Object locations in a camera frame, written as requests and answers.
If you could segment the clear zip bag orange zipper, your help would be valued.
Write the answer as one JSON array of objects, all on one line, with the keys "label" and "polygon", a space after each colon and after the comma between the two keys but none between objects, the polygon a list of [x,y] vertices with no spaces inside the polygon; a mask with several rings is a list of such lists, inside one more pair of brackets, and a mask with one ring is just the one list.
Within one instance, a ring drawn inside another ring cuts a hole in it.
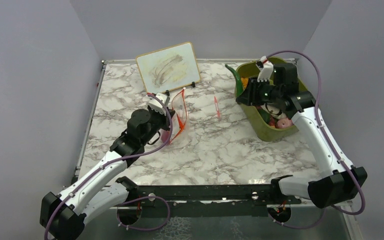
[{"label": "clear zip bag orange zipper", "polygon": [[184,87],[172,98],[169,105],[169,108],[175,111],[172,117],[173,130],[168,142],[169,144],[184,141],[189,134],[190,121],[185,101],[185,91],[186,88]]}]

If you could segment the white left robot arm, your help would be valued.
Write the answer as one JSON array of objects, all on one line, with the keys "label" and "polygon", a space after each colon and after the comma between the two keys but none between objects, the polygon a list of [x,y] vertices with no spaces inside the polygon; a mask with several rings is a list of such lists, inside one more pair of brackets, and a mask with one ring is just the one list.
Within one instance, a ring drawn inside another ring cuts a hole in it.
[{"label": "white left robot arm", "polygon": [[44,239],[76,240],[86,225],[110,207],[132,205],[137,191],[128,184],[103,187],[116,175],[127,170],[139,158],[165,147],[145,152],[145,146],[161,130],[172,132],[175,110],[163,107],[135,110],[126,129],[110,146],[109,151],[88,173],[58,194],[47,193],[41,201],[39,223],[45,228]]}]

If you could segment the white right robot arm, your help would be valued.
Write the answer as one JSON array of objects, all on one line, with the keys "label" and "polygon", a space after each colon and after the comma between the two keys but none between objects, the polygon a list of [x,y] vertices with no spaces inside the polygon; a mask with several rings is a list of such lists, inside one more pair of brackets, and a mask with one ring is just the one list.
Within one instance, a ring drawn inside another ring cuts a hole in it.
[{"label": "white right robot arm", "polygon": [[321,178],[305,180],[292,175],[281,177],[268,190],[269,199],[280,204],[288,196],[311,200],[320,209],[363,197],[362,185],[368,178],[364,167],[356,167],[342,152],[325,125],[316,98],[308,90],[300,88],[297,67],[292,63],[271,63],[269,60],[254,62],[258,73],[248,77],[246,87],[239,75],[239,92],[236,102],[245,106],[272,104],[303,134]]}]

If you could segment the magenta toy beet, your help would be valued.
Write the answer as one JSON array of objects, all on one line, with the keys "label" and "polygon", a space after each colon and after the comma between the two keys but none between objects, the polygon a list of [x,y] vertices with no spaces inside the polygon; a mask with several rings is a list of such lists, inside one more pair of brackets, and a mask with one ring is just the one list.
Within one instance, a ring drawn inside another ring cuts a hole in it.
[{"label": "magenta toy beet", "polygon": [[166,141],[170,142],[171,141],[170,139],[171,139],[171,133],[169,131],[162,130],[160,140],[164,143]]}]

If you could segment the orange yellow toy pepper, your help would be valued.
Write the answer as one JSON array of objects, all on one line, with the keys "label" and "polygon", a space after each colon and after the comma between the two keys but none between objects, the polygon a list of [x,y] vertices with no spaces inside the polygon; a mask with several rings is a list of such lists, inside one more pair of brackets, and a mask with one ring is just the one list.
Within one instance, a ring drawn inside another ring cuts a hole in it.
[{"label": "orange yellow toy pepper", "polygon": [[241,83],[242,83],[242,87],[243,87],[244,90],[247,88],[248,82],[249,82],[249,78],[248,77],[242,77],[241,78]]}]

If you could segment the green toy cucumber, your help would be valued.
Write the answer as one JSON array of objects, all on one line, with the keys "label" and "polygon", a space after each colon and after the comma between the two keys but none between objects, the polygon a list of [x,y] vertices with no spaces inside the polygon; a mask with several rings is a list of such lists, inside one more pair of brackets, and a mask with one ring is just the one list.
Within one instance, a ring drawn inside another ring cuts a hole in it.
[{"label": "green toy cucumber", "polygon": [[229,66],[228,64],[225,64],[224,66],[232,73],[232,75],[234,77],[234,80],[235,80],[235,96],[239,97],[243,93],[243,91],[244,91],[244,86],[243,86],[242,78],[241,78],[240,74],[235,69],[233,69],[231,66]]}]

